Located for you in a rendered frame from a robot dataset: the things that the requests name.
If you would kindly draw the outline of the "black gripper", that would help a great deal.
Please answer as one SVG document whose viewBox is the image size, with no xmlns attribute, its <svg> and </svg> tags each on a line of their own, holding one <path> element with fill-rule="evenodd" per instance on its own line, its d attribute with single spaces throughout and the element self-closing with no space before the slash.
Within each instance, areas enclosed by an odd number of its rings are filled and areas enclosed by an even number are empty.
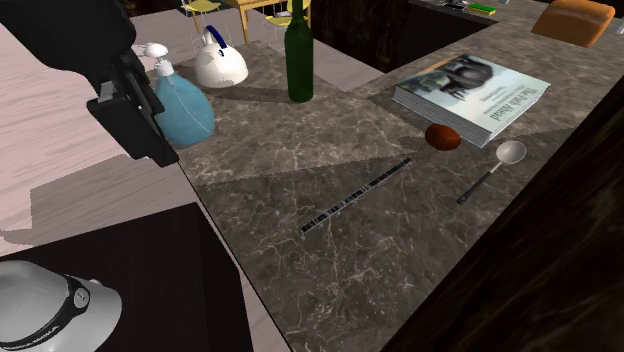
<svg viewBox="0 0 624 352">
<path fill-rule="evenodd" d="M 0 0 L 0 24 L 44 65 L 100 87 L 87 109 L 132 158 L 161 168 L 179 161 L 155 119 L 165 108 L 130 49 L 136 30 L 119 0 Z"/>
</svg>

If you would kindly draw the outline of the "blue spray bottle white nozzle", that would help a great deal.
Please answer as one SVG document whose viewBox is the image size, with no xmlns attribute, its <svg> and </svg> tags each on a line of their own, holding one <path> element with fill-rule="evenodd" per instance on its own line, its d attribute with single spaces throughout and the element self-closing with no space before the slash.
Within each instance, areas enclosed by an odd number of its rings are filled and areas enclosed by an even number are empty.
<svg viewBox="0 0 624 352">
<path fill-rule="evenodd" d="M 156 60 L 155 94 L 164 111 L 155 116 L 164 137 L 175 149 L 200 143 L 214 131 L 214 112 L 205 94 L 180 76 L 164 56 L 168 49 L 159 43 L 148 43 L 144 55 Z"/>
</svg>

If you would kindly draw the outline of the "dark robot stand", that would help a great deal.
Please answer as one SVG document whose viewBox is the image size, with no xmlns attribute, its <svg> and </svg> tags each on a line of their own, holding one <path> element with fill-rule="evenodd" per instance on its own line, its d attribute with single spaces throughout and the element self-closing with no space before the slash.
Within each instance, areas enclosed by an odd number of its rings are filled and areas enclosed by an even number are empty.
<svg viewBox="0 0 624 352">
<path fill-rule="evenodd" d="M 240 276 L 195 203 L 11 254 L 122 300 L 96 352 L 254 352 Z"/>
</svg>

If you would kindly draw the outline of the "yellow wooden table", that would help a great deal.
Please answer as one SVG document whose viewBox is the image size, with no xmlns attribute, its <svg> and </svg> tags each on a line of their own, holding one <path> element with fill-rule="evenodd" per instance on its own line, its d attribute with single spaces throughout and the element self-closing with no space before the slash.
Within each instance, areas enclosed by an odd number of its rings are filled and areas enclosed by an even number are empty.
<svg viewBox="0 0 624 352">
<path fill-rule="evenodd" d="M 243 31 L 243 37 L 246 44 L 249 43 L 249 30 L 248 30 L 248 21 L 249 15 L 248 11 L 255 8 L 260 8 L 268 5 L 274 5 L 285 0 L 221 0 L 226 5 L 235 8 L 238 10 L 240 14 L 241 27 Z"/>
</svg>

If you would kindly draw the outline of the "dark green glass bottle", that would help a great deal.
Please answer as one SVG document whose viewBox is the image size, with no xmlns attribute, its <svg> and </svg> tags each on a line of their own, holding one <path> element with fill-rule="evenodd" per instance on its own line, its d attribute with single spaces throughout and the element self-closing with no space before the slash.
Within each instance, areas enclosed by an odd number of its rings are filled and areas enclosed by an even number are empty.
<svg viewBox="0 0 624 352">
<path fill-rule="evenodd" d="M 303 15 L 303 0 L 291 0 L 292 18 L 284 36 L 288 96 L 303 103 L 313 97 L 313 34 Z"/>
</svg>

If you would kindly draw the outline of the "black striped flat strip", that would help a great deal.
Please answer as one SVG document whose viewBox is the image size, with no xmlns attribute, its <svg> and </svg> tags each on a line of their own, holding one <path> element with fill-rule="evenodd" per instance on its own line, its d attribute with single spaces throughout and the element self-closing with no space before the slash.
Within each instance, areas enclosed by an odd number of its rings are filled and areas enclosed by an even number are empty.
<svg viewBox="0 0 624 352">
<path fill-rule="evenodd" d="M 316 217 L 314 217 L 313 219 L 311 219 L 310 221 L 305 223 L 300 228 L 300 233 L 301 233 L 300 237 L 302 239 L 304 239 L 305 235 L 308 232 L 310 232 L 312 229 L 314 229 L 316 227 L 319 227 L 319 226 L 322 226 L 323 223 L 325 221 L 327 221 L 328 219 L 330 219 L 332 216 L 338 215 L 344 208 L 346 208 L 350 204 L 356 203 L 357 200 L 360 197 L 362 197 L 363 195 L 368 193 L 370 190 L 378 187 L 386 179 L 391 177 L 393 174 L 395 174 L 398 170 L 403 168 L 405 165 L 409 164 L 411 161 L 412 161 L 411 158 L 405 158 L 405 159 L 401 160 L 399 163 L 397 163 L 394 166 L 392 166 L 391 168 L 387 169 L 384 173 L 380 174 L 375 179 L 372 179 L 367 184 L 364 184 L 362 187 L 360 187 L 357 190 L 353 191 L 351 194 L 349 194 L 343 200 L 335 203 L 330 208 L 328 208 L 325 211 L 319 213 Z"/>
</svg>

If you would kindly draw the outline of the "reddish brown egg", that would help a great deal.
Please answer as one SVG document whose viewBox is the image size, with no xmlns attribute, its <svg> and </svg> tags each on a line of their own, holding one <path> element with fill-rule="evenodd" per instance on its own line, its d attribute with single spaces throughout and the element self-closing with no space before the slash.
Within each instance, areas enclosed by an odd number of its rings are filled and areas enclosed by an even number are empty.
<svg viewBox="0 0 624 352">
<path fill-rule="evenodd" d="M 425 140 L 440 151 L 454 150 L 461 144 L 460 135 L 452 128 L 441 124 L 430 125 L 425 131 Z"/>
</svg>

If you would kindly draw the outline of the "pale blue softcover book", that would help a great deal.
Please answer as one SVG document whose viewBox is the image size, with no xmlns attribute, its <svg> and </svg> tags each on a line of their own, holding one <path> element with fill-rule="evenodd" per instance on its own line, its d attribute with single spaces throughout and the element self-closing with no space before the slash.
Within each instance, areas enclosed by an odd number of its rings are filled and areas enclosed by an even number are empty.
<svg viewBox="0 0 624 352">
<path fill-rule="evenodd" d="M 483 147 L 549 88 L 548 82 L 524 73 L 456 54 L 398 82 L 393 100 Z"/>
</svg>

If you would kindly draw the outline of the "orange bread loaf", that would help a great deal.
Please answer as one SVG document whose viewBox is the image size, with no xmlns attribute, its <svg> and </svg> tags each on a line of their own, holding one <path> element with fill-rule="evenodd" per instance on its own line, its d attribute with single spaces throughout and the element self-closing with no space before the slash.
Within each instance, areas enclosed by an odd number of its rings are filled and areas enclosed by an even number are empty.
<svg viewBox="0 0 624 352">
<path fill-rule="evenodd" d="M 592 0 L 554 0 L 531 32 L 581 47 L 591 47 L 616 15 L 613 6 Z"/>
</svg>

